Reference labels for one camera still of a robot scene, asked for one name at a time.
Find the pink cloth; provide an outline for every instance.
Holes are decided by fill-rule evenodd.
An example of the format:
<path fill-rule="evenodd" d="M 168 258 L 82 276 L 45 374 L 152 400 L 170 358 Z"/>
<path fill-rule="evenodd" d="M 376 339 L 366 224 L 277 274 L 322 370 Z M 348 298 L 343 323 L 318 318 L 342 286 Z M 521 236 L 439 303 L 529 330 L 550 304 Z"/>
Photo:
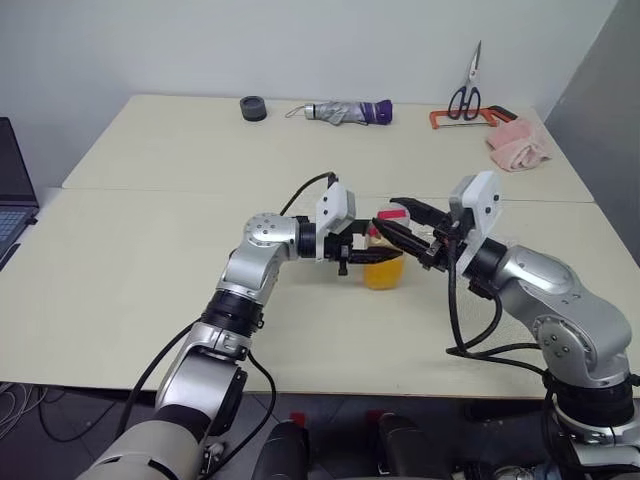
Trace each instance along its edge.
<path fill-rule="evenodd" d="M 487 137 L 487 143 L 494 148 L 491 159 L 507 172 L 529 170 L 551 158 L 544 132 L 526 118 L 501 124 Z"/>

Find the laptop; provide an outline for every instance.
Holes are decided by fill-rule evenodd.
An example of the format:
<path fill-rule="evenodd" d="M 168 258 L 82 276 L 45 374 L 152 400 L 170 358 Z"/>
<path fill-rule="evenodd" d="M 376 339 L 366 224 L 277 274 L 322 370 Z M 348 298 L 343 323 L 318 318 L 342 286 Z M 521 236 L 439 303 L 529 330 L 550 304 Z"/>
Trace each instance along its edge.
<path fill-rule="evenodd" d="M 20 234 L 36 223 L 38 208 L 11 122 L 0 117 L 0 270 L 18 248 Z"/>

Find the white wall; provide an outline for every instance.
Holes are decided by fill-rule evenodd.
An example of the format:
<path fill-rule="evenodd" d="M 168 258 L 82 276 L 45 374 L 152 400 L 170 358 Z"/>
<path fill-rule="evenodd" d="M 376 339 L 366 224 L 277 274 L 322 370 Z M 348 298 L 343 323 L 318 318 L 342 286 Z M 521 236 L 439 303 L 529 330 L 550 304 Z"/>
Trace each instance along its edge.
<path fill-rule="evenodd" d="M 57 185 L 132 93 L 443 103 L 482 39 L 483 103 L 545 117 L 614 4 L 0 0 L 0 115 Z"/>

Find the table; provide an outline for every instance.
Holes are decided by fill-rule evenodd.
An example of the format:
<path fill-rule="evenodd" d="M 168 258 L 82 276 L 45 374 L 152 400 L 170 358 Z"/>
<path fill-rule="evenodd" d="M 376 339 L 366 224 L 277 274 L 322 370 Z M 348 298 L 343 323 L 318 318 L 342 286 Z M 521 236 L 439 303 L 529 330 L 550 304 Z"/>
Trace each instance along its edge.
<path fill-rule="evenodd" d="M 360 196 L 359 216 L 379 204 Z M 244 221 L 268 207 L 241 195 L 229 202 L 223 194 L 63 189 L 0 275 L 0 378 L 130 388 L 200 314 Z M 309 198 L 291 211 L 311 212 Z M 640 270 L 595 204 L 507 201 L 495 232 L 562 258 L 640 332 Z M 335 264 L 285 264 L 254 351 L 281 391 L 541 397 L 539 379 L 528 372 L 445 354 L 452 344 L 445 283 L 445 275 L 413 260 L 402 286 L 385 292 L 365 289 L 357 267 L 339 278 Z M 492 305 L 466 291 L 460 297 L 471 336 Z M 507 316 L 489 346 L 528 335 Z M 640 342 L 628 353 L 637 365 Z M 540 364 L 536 352 L 517 355 Z M 245 363 L 247 390 L 267 390 Z"/>
<path fill-rule="evenodd" d="M 208 192 L 234 201 L 251 195 L 282 202 L 307 178 L 334 170 L 360 195 L 447 198 L 462 177 L 492 169 L 505 199 L 593 201 L 552 139 L 553 160 L 506 173 L 489 158 L 490 127 L 431 129 L 428 114 L 441 106 L 396 104 L 387 126 L 284 118 L 303 103 L 267 100 L 268 117 L 251 123 L 242 119 L 238 99 L 134 96 L 64 188 Z M 544 128 L 531 108 L 513 111 Z"/>

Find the laptop keyboard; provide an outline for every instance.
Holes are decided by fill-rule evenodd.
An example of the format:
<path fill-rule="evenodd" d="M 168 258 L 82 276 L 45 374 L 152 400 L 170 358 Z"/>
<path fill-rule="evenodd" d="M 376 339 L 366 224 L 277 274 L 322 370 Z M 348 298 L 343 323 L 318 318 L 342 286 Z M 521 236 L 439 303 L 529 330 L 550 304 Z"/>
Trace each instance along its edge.
<path fill-rule="evenodd" d="M 20 224 L 26 214 L 26 212 L 0 212 L 0 243 L 9 238 L 16 225 Z"/>

